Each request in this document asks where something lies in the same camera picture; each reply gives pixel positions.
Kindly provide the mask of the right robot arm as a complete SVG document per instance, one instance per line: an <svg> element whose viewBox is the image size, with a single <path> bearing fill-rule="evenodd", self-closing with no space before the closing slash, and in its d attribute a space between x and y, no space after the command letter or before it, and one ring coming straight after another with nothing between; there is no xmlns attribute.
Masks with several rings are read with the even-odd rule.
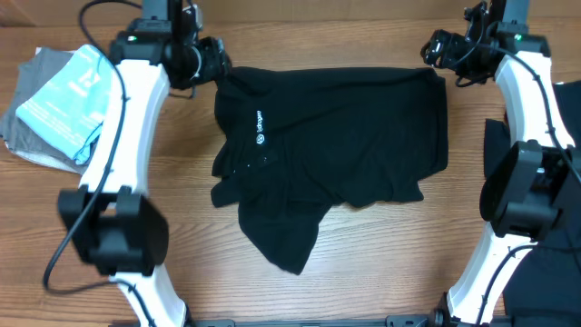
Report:
<svg viewBox="0 0 581 327"><path fill-rule="evenodd" d="M459 280L424 326L502 326L494 310L513 273L580 202L580 148L561 117L547 39L532 35L527 1L466 8L464 35L439 29L420 51L426 64L456 73L457 86L495 81L506 104L510 148L479 200L485 222Z"/></svg>

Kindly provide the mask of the black polo shirt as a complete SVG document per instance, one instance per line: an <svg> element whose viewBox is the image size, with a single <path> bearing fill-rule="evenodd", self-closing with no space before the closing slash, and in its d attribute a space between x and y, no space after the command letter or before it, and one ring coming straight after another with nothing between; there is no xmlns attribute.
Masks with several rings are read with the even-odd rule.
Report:
<svg viewBox="0 0 581 327"><path fill-rule="evenodd" d="M448 165L446 82L430 68L276 72L237 67L217 84L225 143L216 207L234 204L264 257L300 274L330 208L422 200Z"/></svg>

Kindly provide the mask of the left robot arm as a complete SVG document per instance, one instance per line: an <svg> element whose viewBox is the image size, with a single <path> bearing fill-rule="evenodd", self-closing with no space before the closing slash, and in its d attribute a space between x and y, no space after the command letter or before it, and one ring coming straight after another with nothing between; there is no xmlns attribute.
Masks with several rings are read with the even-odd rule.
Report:
<svg viewBox="0 0 581 327"><path fill-rule="evenodd" d="M171 90L193 91L231 70L221 39L202 37L191 1L144 1L104 58L112 69L106 116L92 159L57 208L84 263L114 285L141 326L190 326L191 311L165 266L169 225L150 202L148 168L155 128Z"/></svg>

